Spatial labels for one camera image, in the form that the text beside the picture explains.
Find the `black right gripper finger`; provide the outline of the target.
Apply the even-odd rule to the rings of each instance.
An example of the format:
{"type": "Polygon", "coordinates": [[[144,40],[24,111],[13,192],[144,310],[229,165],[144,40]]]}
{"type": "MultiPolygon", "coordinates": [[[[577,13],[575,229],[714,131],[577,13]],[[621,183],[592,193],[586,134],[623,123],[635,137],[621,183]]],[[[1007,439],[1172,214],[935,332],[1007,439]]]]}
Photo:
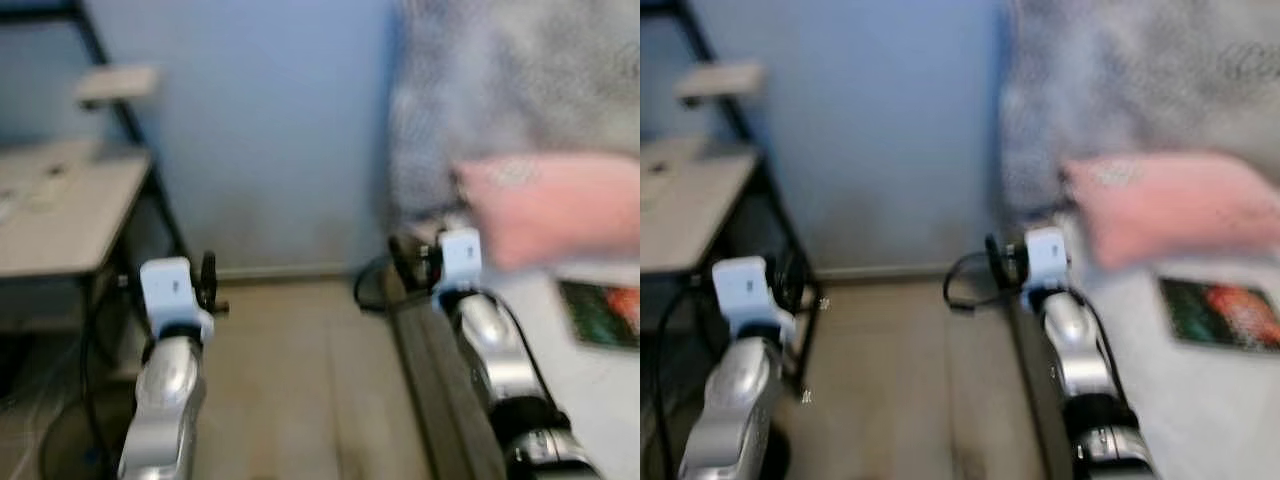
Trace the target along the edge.
{"type": "Polygon", "coordinates": [[[419,253],[419,242],[415,238],[406,236],[390,237],[390,261],[406,291],[420,289],[419,265],[421,257],[419,253]]]}
{"type": "Polygon", "coordinates": [[[997,236],[986,237],[986,256],[989,274],[997,287],[1010,287],[1007,246],[997,236]]]}

